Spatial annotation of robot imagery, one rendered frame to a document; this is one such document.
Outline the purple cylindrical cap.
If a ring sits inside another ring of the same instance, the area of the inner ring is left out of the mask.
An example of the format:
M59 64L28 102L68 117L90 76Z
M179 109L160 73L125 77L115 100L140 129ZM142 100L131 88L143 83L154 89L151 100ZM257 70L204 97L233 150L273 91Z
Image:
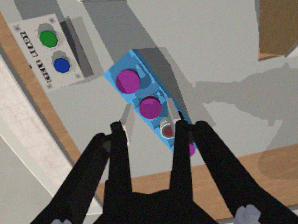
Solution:
M193 156L195 153L195 147L194 144L190 142L190 157Z
M135 93L140 86L140 76L135 70L125 69L117 75L116 86L124 94Z
M161 110L161 103L159 99L154 96L146 96L140 102L140 114L146 119L154 119L158 117Z

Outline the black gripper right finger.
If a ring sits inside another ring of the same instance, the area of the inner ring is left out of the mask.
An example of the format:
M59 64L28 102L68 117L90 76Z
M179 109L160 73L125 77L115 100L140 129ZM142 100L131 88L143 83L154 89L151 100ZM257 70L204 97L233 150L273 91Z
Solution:
M233 224L298 224L298 216L257 184L206 121L188 124L172 98L167 109L174 150L165 224L195 224L189 142L201 154Z

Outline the grey button panel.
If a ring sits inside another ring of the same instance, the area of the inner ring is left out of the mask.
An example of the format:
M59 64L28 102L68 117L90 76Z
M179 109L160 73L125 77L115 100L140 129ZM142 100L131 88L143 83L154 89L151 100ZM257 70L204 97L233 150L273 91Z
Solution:
M8 26L47 93L94 75L70 19L50 14Z

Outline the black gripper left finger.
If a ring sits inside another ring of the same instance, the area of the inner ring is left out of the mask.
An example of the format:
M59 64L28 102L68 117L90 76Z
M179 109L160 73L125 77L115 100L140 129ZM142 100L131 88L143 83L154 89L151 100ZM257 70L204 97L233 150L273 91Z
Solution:
M112 133L94 135L51 202L30 224L83 224L109 154L100 224L130 224L127 193L133 191L127 145L134 123L133 105L128 103L121 120L110 124Z

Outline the grey flat mat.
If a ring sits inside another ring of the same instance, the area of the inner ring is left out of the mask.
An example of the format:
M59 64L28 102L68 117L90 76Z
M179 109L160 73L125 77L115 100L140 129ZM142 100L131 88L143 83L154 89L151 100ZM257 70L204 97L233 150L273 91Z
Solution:
M47 93L31 69L81 154L123 115L128 103L103 74L131 49L235 157L298 143L298 56L258 61L260 0L0 0L0 12L7 25L71 20L94 75ZM131 178L172 171L173 152L134 115Z

